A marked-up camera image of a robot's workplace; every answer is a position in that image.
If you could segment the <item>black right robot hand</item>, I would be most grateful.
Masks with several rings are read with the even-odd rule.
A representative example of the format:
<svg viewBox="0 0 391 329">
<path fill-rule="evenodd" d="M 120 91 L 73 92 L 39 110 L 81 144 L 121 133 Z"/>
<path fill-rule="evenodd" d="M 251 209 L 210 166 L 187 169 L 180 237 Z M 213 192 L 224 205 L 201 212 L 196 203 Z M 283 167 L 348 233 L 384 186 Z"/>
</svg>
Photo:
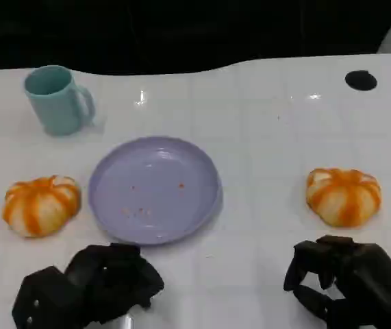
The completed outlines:
<svg viewBox="0 0 391 329">
<path fill-rule="evenodd" d="M 283 289 L 328 328 L 391 328 L 391 258 L 376 243 L 332 235 L 302 241 Z"/>
</svg>

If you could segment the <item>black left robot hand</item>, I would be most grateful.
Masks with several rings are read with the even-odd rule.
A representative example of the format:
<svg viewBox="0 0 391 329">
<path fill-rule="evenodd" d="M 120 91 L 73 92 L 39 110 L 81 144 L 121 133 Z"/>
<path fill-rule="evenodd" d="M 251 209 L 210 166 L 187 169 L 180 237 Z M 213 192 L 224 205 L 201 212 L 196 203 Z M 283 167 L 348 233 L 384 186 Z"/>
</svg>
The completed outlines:
<svg viewBox="0 0 391 329">
<path fill-rule="evenodd" d="M 105 324 L 136 305 L 151 307 L 151 298 L 164 289 L 158 271 L 135 245 L 89 245 L 74 255 L 65 275 L 81 293 L 80 324 Z"/>
</svg>

